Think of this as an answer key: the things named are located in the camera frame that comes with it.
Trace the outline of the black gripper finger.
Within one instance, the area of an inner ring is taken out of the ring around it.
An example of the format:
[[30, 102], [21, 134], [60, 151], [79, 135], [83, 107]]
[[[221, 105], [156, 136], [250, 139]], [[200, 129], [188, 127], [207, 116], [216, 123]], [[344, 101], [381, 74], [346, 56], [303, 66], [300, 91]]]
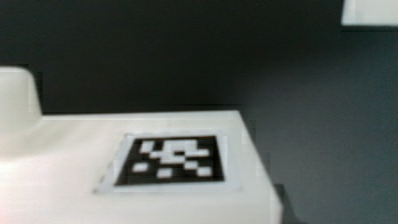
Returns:
[[275, 192], [277, 192], [280, 204], [282, 204], [282, 224], [305, 224], [305, 222], [298, 219], [294, 214], [294, 209], [293, 209], [284, 185], [275, 184], [273, 188], [275, 188]]

